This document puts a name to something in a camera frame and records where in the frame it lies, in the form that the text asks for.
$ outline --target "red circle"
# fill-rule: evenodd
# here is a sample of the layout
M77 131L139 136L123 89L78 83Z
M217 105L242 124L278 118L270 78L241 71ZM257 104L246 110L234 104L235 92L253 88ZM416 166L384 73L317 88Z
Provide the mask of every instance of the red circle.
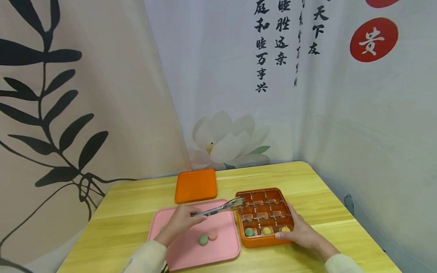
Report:
M376 61L393 49L398 35L398 27L391 20L372 19L355 31L350 40L350 54L360 62Z
M366 0L367 4L371 7L375 8L381 8L381 7L388 7L393 5L399 0Z

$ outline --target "yellow sweet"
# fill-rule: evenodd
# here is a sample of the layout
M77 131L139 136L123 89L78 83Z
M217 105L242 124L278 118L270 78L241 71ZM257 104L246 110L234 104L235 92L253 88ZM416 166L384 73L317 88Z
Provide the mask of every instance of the yellow sweet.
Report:
M272 234L272 230L268 227L263 228L263 234Z

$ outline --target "white curtain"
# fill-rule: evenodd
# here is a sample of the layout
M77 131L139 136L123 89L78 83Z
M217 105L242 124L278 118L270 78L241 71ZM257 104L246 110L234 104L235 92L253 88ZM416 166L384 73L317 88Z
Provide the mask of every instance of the white curtain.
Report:
M144 2L194 168L306 161L402 271L437 271L437 2Z
M0 23L0 272L56 272L114 183L191 166L142 1L5 0Z

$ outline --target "orange box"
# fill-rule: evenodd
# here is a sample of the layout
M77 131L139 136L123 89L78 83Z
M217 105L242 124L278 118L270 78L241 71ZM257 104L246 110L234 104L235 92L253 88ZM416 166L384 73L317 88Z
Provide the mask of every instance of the orange box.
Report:
M290 243L287 240L278 240L274 236L283 227L288 227L290 230L295 227L281 190L267 188L240 191L235 196L246 198L246 207L237 211L241 242L245 248ZM253 229L254 235L247 237L244 234L246 228ZM263 234L263 229L270 230L271 234Z
M176 204L213 199L217 196L214 169L181 172L177 176L174 202Z

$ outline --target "metal tongs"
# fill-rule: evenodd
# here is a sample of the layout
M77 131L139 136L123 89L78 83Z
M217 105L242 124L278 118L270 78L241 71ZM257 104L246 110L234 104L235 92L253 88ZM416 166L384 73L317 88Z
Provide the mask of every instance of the metal tongs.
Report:
M192 213L191 216L192 217L198 216L198 215L211 216L211 215L217 214L219 212L235 211L235 210L241 209L242 207L245 207L245 206L246 206L246 199L243 196L238 196L238 197L235 197L234 199L224 203L223 205L221 205L219 207L215 207L213 209L199 212L199 213Z

